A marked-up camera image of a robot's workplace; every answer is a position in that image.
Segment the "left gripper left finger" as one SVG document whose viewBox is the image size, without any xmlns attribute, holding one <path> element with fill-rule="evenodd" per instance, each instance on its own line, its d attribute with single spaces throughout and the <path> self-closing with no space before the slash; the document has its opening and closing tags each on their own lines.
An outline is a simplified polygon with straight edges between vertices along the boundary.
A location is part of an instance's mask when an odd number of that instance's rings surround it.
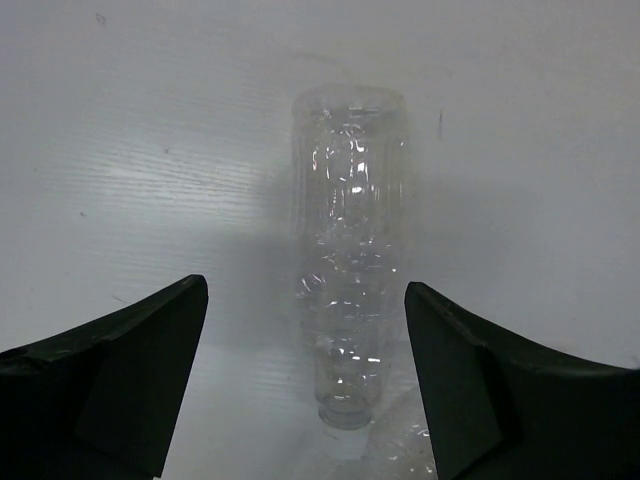
<svg viewBox="0 0 640 480">
<path fill-rule="evenodd" d="M 2 352 L 2 478 L 160 478 L 207 305 L 205 278 L 189 275 Z"/>
</svg>

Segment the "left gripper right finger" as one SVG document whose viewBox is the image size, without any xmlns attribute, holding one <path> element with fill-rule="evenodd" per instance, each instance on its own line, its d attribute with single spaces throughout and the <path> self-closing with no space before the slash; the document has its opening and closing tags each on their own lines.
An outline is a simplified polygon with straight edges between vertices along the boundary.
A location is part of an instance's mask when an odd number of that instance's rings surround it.
<svg viewBox="0 0 640 480">
<path fill-rule="evenodd" d="M 412 282 L 407 327 L 442 479 L 635 479 L 639 373 L 543 346 Z"/>
</svg>

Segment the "clear bottle white cap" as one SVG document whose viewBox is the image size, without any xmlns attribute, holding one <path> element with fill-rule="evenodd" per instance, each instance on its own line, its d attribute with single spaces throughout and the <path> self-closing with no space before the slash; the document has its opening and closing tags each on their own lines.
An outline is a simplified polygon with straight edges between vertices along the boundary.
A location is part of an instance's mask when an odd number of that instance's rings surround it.
<svg viewBox="0 0 640 480">
<path fill-rule="evenodd" d="M 369 433 L 364 456 L 329 479 L 436 480 L 436 463 L 418 386 L 400 395 Z"/>
</svg>

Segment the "clear bottle blue cap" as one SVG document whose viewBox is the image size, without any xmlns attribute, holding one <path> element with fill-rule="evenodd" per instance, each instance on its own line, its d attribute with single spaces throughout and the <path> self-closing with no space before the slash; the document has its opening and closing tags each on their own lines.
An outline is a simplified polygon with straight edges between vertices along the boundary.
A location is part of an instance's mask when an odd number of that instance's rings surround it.
<svg viewBox="0 0 640 480">
<path fill-rule="evenodd" d="M 326 84 L 292 107 L 294 292 L 320 420 L 367 428 L 403 318 L 412 160 L 403 96 Z"/>
</svg>

